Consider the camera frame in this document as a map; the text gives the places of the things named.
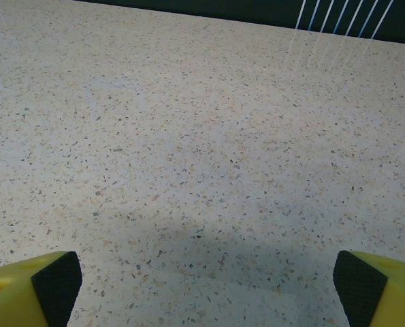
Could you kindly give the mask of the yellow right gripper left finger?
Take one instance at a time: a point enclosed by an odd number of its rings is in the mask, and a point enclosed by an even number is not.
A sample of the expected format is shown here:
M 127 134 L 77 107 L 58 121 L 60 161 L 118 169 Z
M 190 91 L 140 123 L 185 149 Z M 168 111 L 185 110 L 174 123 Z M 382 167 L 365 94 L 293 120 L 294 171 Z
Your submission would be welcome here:
M 81 285 L 74 251 L 0 266 L 0 327 L 66 326 Z

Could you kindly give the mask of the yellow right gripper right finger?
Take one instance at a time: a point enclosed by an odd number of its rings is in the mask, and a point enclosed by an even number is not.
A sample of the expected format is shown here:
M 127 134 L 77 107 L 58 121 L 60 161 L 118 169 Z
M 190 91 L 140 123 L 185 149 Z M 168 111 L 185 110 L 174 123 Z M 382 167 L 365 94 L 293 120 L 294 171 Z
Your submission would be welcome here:
M 333 280 L 350 326 L 405 327 L 405 262 L 341 251 Z

